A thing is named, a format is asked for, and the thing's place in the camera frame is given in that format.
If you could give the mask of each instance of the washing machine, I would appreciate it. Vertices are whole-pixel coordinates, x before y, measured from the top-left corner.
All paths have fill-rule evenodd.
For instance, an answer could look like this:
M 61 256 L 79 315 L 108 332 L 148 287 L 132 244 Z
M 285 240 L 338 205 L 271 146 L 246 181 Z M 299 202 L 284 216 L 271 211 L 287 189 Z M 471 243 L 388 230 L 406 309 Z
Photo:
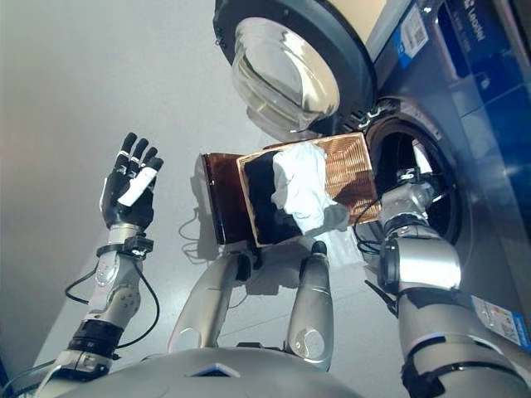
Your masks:
M 217 1 L 249 117 L 290 140 L 363 131 L 379 194 L 400 170 L 431 172 L 428 219 L 458 250 L 461 290 L 531 350 L 529 2 L 389 1 L 364 41 L 349 3 Z

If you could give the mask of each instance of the laundry basket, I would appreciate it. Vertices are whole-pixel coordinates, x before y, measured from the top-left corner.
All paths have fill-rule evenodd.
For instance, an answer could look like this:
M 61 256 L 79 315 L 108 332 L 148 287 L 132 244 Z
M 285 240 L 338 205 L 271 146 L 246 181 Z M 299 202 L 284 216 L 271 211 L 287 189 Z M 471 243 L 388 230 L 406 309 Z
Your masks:
M 327 138 L 308 140 L 326 152 L 326 192 L 337 203 L 350 210 L 348 223 L 353 225 L 359 215 L 378 197 L 374 185 L 373 168 L 368 156 L 363 133 L 351 133 Z M 255 212 L 249 199 L 249 182 L 245 173 L 246 163 L 270 151 L 280 151 L 297 143 L 279 144 L 267 149 L 242 156 L 236 160 L 240 175 L 241 189 L 245 199 L 251 229 L 258 247 L 268 244 L 258 241 L 258 228 Z M 380 212 L 378 203 L 364 212 L 360 223 L 375 221 Z

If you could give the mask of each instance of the robot finger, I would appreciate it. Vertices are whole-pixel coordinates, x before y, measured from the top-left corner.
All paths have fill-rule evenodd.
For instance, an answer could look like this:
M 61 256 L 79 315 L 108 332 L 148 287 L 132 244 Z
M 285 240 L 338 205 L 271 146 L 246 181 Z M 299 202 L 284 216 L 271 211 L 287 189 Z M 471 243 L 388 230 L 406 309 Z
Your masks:
M 124 206 L 131 207 L 139 197 L 144 193 L 151 181 L 155 179 L 158 171 L 163 166 L 163 160 L 152 158 L 146 164 L 139 174 L 129 181 L 129 189 L 118 199 L 118 202 Z
M 115 171 L 122 171 L 125 174 L 127 167 L 129 166 L 129 153 L 133 147 L 134 142 L 136 141 L 136 134 L 129 133 L 125 137 L 124 143 L 122 143 L 122 148 L 116 155 L 116 162 L 114 163 Z
M 140 164 L 140 168 L 146 167 L 146 163 L 149 162 L 151 159 L 155 157 L 158 150 L 155 147 L 151 147 L 148 152 L 144 155 L 144 159 L 142 160 L 142 163 Z
M 142 153 L 148 147 L 148 145 L 149 141 L 146 138 L 141 138 L 139 143 L 136 144 L 136 148 L 134 149 L 129 161 L 129 174 L 131 177 L 136 177 L 137 173 L 139 172 L 140 158 L 142 157 Z

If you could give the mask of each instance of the black glove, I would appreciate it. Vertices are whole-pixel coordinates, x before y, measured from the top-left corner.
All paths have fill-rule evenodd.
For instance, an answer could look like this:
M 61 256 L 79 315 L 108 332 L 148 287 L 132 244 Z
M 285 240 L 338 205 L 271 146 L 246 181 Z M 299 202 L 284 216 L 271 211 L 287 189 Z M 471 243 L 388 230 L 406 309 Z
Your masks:
M 155 157 L 157 149 L 151 147 L 140 163 L 142 153 L 149 144 L 145 138 L 139 140 L 129 159 L 136 138 L 134 133 L 127 135 L 113 171 L 105 179 L 100 210 L 107 228 L 128 223 L 145 230 L 153 220 L 153 188 L 163 160 Z

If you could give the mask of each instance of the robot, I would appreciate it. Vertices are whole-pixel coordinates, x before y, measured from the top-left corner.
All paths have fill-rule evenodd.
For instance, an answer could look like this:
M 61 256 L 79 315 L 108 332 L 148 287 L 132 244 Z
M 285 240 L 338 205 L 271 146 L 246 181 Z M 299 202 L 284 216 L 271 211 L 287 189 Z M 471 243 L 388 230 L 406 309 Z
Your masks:
M 326 246 L 315 242 L 303 261 L 300 286 L 282 349 L 246 344 L 218 347 L 236 279 L 250 260 L 227 252 L 193 288 L 168 343 L 168 353 L 110 373 L 114 351 L 140 305 L 142 263 L 153 249 L 145 235 L 153 220 L 153 189 L 163 160 L 149 143 L 125 139 L 100 198 L 109 229 L 97 250 L 88 311 L 35 394 L 38 398 L 159 396 L 359 396 L 328 372 L 334 317 Z M 455 249 L 426 219 L 439 193 L 430 178 L 407 179 L 382 196 L 385 232 L 379 288 L 398 318 L 411 397 L 529 397 L 525 381 L 476 316 L 460 305 Z

